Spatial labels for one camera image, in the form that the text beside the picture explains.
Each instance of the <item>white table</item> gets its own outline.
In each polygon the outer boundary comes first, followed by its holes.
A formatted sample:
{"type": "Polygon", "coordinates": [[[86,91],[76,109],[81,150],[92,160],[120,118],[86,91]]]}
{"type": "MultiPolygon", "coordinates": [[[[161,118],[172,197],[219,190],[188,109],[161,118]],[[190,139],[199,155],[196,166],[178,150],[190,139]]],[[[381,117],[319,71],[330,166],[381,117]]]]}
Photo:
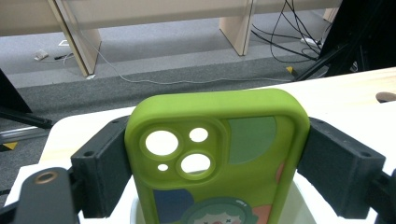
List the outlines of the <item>white table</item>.
{"type": "MultiPolygon", "coordinates": [[[[387,174],[390,175],[396,168],[396,138],[394,137],[396,102],[380,104],[375,99],[375,95],[381,91],[396,93],[396,68],[277,85],[271,88],[288,91],[299,100],[310,117],[330,123],[385,155],[387,161],[384,171],[387,174]]],[[[128,107],[60,120],[49,134],[39,162],[40,166],[54,164],[70,166],[68,158],[76,150],[108,122],[131,114],[133,109],[134,107],[128,107]]],[[[290,195],[292,198],[288,199],[286,209],[294,212],[297,218],[294,220],[295,223],[301,223],[301,220],[309,220],[304,223],[374,223],[376,214],[373,211],[366,220],[344,220],[337,217],[302,176],[297,174],[294,182],[300,191],[296,190],[290,195]]],[[[110,219],[91,221],[113,223],[112,218],[115,218],[118,223],[128,223],[129,210],[135,195],[134,184],[130,183],[127,189],[125,192],[127,196],[121,199],[124,205],[116,208],[115,215],[110,219]]],[[[290,223],[290,220],[287,220],[288,217],[290,216],[283,216],[281,222],[290,223]]]]}

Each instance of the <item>power strip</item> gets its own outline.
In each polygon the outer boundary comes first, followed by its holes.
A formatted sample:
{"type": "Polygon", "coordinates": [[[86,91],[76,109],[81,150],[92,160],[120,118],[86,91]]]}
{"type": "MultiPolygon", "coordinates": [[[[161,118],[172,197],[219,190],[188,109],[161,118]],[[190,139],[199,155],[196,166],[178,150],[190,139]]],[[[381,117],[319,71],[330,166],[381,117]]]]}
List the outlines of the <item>power strip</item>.
{"type": "Polygon", "coordinates": [[[303,44],[308,44],[309,46],[317,48],[318,46],[321,47],[321,45],[318,43],[318,41],[315,41],[311,38],[301,38],[301,42],[303,44]]]}

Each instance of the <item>white cable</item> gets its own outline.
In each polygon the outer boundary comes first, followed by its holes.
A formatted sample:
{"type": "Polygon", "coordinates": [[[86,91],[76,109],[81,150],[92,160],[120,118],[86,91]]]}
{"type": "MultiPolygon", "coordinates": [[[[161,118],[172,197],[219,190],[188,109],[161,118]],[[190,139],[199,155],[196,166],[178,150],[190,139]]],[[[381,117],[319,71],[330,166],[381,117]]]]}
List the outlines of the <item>white cable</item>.
{"type": "Polygon", "coordinates": [[[82,36],[84,36],[84,38],[87,40],[87,42],[91,45],[91,47],[103,58],[103,60],[114,70],[114,72],[117,74],[117,76],[119,76],[120,78],[122,78],[124,81],[130,82],[130,83],[152,83],[152,84],[157,84],[157,85],[175,85],[175,84],[182,84],[182,83],[189,83],[189,84],[206,84],[206,83],[212,83],[212,82],[218,82],[218,81],[257,81],[257,80],[269,80],[269,81],[278,81],[278,82],[290,82],[290,80],[284,80],[284,79],[275,79],[275,78],[268,78],[268,77],[257,77],[257,78],[250,78],[250,79],[231,79],[231,78],[219,78],[219,79],[214,79],[214,80],[209,80],[209,81],[188,81],[188,80],[181,80],[181,81],[175,81],[175,82],[157,82],[157,81],[152,81],[152,80],[137,80],[137,81],[133,81],[130,80],[126,77],[124,77],[123,75],[121,75],[118,71],[117,68],[111,64],[106,58],[105,56],[99,51],[99,49],[97,49],[93,43],[91,42],[91,40],[89,40],[87,38],[87,36],[85,36],[82,32],[81,32],[82,36]]]}
{"type": "Polygon", "coordinates": [[[67,54],[66,56],[64,56],[64,58],[62,59],[62,61],[64,61],[64,68],[65,68],[69,73],[74,74],[74,75],[76,75],[76,76],[80,76],[79,74],[74,73],[72,70],[70,70],[70,68],[68,68],[68,67],[66,66],[66,60],[75,57],[75,56],[72,55],[72,54],[73,54],[73,53],[68,53],[68,54],[67,54]]]}
{"type": "Polygon", "coordinates": [[[63,58],[58,59],[58,60],[41,60],[41,61],[38,61],[38,62],[39,62],[39,63],[59,63],[59,62],[62,62],[64,59],[71,59],[71,58],[74,58],[74,55],[72,55],[72,56],[70,56],[70,57],[67,57],[68,55],[71,55],[71,54],[73,54],[73,53],[69,53],[69,54],[67,54],[67,55],[64,55],[63,58]]]}

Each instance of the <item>cable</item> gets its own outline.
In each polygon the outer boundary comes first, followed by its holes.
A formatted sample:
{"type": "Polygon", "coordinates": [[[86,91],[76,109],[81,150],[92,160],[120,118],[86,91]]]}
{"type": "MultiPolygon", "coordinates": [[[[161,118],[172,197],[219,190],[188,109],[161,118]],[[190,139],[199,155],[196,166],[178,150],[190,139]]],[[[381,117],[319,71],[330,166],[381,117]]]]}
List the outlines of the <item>cable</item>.
{"type": "MultiPolygon", "coordinates": [[[[266,35],[271,35],[271,33],[265,32],[264,30],[261,30],[259,28],[257,28],[254,24],[251,24],[254,28],[256,28],[256,30],[265,33],[266,35]]],[[[280,36],[280,37],[286,37],[286,38],[293,38],[293,39],[298,39],[300,40],[301,38],[297,37],[297,36],[292,36],[292,35],[276,35],[275,36],[280,36]]]]}
{"type": "Polygon", "coordinates": [[[280,46],[280,45],[278,45],[278,44],[276,44],[276,43],[274,43],[274,42],[271,42],[270,40],[265,39],[264,37],[258,35],[258,34],[257,34],[256,32],[254,32],[254,31],[251,31],[251,33],[253,33],[255,36],[257,36],[259,39],[261,39],[261,40],[263,40],[263,41],[269,43],[270,45],[273,45],[273,46],[275,46],[275,47],[277,47],[277,48],[279,48],[279,49],[283,49],[283,50],[289,51],[289,52],[291,52],[291,53],[294,53],[294,54],[303,56],[303,57],[305,57],[305,58],[308,59],[308,60],[305,60],[305,61],[298,61],[298,62],[282,62],[282,61],[281,61],[282,63],[303,63],[303,62],[315,61],[315,60],[316,60],[316,58],[310,57],[310,56],[308,56],[308,55],[306,55],[306,54],[302,54],[302,53],[297,52],[297,51],[294,51],[294,50],[292,50],[292,49],[286,49],[285,47],[282,47],[282,46],[280,46]]]}
{"type": "Polygon", "coordinates": [[[65,54],[63,56],[55,57],[54,60],[41,60],[38,61],[39,63],[58,63],[62,62],[64,59],[71,59],[74,58],[73,53],[65,54]]]}
{"type": "Polygon", "coordinates": [[[327,28],[323,31],[322,37],[320,38],[320,43],[323,46],[324,42],[325,42],[325,35],[326,33],[329,31],[329,29],[332,27],[332,22],[330,22],[330,24],[327,26],[327,28]]]}
{"type": "Polygon", "coordinates": [[[67,59],[71,59],[74,58],[75,56],[73,55],[73,53],[68,53],[66,54],[66,56],[64,56],[64,58],[62,59],[62,61],[64,61],[64,68],[69,71],[69,73],[74,74],[76,76],[79,76],[79,74],[74,73],[72,70],[70,70],[67,66],[66,66],[66,60],[67,59]]]}
{"type": "Polygon", "coordinates": [[[2,189],[0,190],[0,196],[9,194],[11,192],[11,189],[2,189]]]}
{"type": "Polygon", "coordinates": [[[308,55],[307,53],[304,52],[304,51],[307,51],[307,50],[312,50],[312,49],[311,48],[301,49],[301,53],[304,54],[304,55],[308,55]]]}
{"type": "MultiPolygon", "coordinates": [[[[283,11],[285,10],[285,6],[286,6],[286,2],[283,4],[283,7],[282,7],[281,12],[283,12],[283,11]]],[[[274,30],[273,30],[273,32],[272,32],[272,34],[271,34],[271,39],[270,39],[270,51],[271,51],[271,54],[272,54],[272,56],[273,56],[274,59],[276,59],[277,61],[279,61],[279,62],[281,62],[281,63],[286,63],[285,61],[279,60],[279,59],[275,56],[275,54],[274,54],[274,52],[273,52],[273,45],[274,45],[273,39],[274,39],[274,33],[275,33],[275,30],[276,30],[277,25],[279,24],[280,17],[281,17],[281,14],[279,14],[279,16],[277,17],[276,24],[275,24],[275,26],[274,26],[274,30]]]]}
{"type": "Polygon", "coordinates": [[[182,83],[189,83],[189,84],[206,84],[206,83],[212,83],[212,82],[218,82],[218,81],[257,81],[257,80],[269,80],[269,81],[278,81],[278,82],[290,82],[290,80],[285,80],[285,79],[276,79],[276,78],[268,78],[268,77],[257,77],[257,78],[249,78],[249,79],[239,79],[239,78],[218,78],[218,79],[213,79],[209,81],[189,81],[189,80],[181,80],[181,81],[175,81],[175,82],[157,82],[157,81],[152,81],[152,80],[137,80],[133,81],[130,80],[123,75],[121,75],[118,71],[117,68],[110,63],[106,57],[97,49],[91,40],[89,40],[83,33],[82,36],[87,40],[87,42],[91,45],[91,47],[102,57],[102,59],[114,70],[114,72],[119,76],[121,79],[124,81],[130,82],[130,83],[151,83],[151,84],[156,84],[156,85],[175,85],[175,84],[182,84],[182,83]]]}
{"type": "Polygon", "coordinates": [[[280,14],[283,16],[283,18],[289,23],[289,25],[290,25],[295,31],[297,31],[300,35],[307,36],[306,34],[301,33],[301,31],[299,31],[299,30],[297,29],[297,27],[295,27],[294,24],[293,24],[291,21],[289,21],[288,17],[286,17],[286,15],[285,15],[285,13],[283,13],[283,11],[280,12],[280,14]]]}
{"type": "MultiPolygon", "coordinates": [[[[303,22],[300,20],[300,18],[297,16],[297,13],[296,13],[296,11],[295,11],[295,9],[294,9],[294,0],[291,0],[291,5],[290,5],[290,3],[289,3],[288,0],[285,0],[285,2],[286,2],[286,4],[288,4],[289,8],[291,9],[291,11],[292,11],[293,14],[294,14],[294,19],[296,20],[296,24],[297,24],[298,30],[300,31],[300,34],[303,34],[303,32],[302,32],[301,29],[300,29],[299,22],[300,22],[300,24],[303,26],[303,28],[305,29],[305,31],[306,31],[308,37],[311,38],[312,40],[314,40],[314,42],[315,42],[315,44],[317,45],[318,49],[320,49],[320,46],[319,46],[318,43],[315,41],[314,37],[312,37],[312,35],[309,34],[309,32],[308,32],[308,30],[306,29],[305,25],[304,25],[303,22]]],[[[306,45],[308,45],[308,43],[306,42],[306,40],[305,40],[305,38],[304,38],[303,35],[302,35],[302,38],[304,39],[304,42],[306,43],[306,45]]]]}

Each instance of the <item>beige surface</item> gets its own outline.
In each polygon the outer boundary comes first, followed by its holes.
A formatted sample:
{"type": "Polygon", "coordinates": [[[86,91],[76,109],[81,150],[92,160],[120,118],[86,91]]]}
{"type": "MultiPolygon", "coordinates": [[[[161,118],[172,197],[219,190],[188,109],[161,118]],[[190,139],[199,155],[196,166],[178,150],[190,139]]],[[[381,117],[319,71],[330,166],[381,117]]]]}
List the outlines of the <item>beige surface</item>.
{"type": "Polygon", "coordinates": [[[334,8],[326,8],[326,11],[324,12],[323,19],[329,22],[333,22],[335,16],[337,15],[338,12],[338,7],[334,8]]]}
{"type": "MultiPolygon", "coordinates": [[[[341,2],[342,0],[294,0],[294,9],[296,11],[301,11],[328,7],[339,7],[341,2]]],[[[284,4],[284,0],[257,0],[254,13],[259,14],[280,12],[284,4]]],[[[290,11],[290,8],[286,6],[285,11],[290,11]]]]}
{"type": "Polygon", "coordinates": [[[73,14],[86,29],[242,16],[249,0],[85,0],[69,1],[73,14]]]}
{"type": "MultiPolygon", "coordinates": [[[[396,67],[365,73],[328,77],[267,88],[292,94],[308,116],[326,119],[332,114],[380,105],[378,92],[396,93],[396,67]]],[[[61,119],[52,128],[40,162],[69,158],[88,139],[114,118],[130,115],[134,107],[61,119]]]]}
{"type": "Polygon", "coordinates": [[[0,0],[0,36],[61,31],[47,0],[0,0]]]}
{"type": "Polygon", "coordinates": [[[86,77],[93,74],[102,42],[99,31],[97,29],[86,29],[79,23],[79,20],[73,14],[73,2],[62,0],[49,1],[54,2],[62,17],[60,24],[64,24],[67,28],[66,32],[70,35],[72,50],[74,55],[76,55],[82,75],[86,77]]]}
{"type": "MultiPolygon", "coordinates": [[[[396,102],[379,104],[375,95],[380,91],[396,93],[396,68],[268,88],[288,91],[300,101],[310,117],[329,122],[385,155],[387,157],[384,167],[386,173],[390,174],[395,168],[396,138],[390,130],[396,126],[396,102]]],[[[130,115],[133,109],[134,107],[129,107],[60,120],[49,134],[40,164],[68,162],[68,158],[108,122],[130,115]]],[[[291,188],[294,193],[287,200],[285,209],[289,209],[289,212],[287,216],[281,218],[284,223],[289,224],[291,220],[298,220],[295,223],[374,223],[375,212],[373,210],[365,220],[340,218],[302,176],[296,175],[294,182],[299,191],[296,191],[294,186],[291,188]]],[[[131,190],[126,190],[130,193],[130,198],[133,195],[131,190]]],[[[125,209],[129,211],[131,199],[124,200],[124,198],[121,199],[126,205],[120,205],[119,208],[122,211],[125,209]]]]}
{"type": "Polygon", "coordinates": [[[254,3],[250,0],[245,6],[242,16],[222,17],[219,20],[219,28],[233,45],[236,53],[240,56],[248,53],[248,41],[250,37],[250,26],[253,23],[254,3]]]}

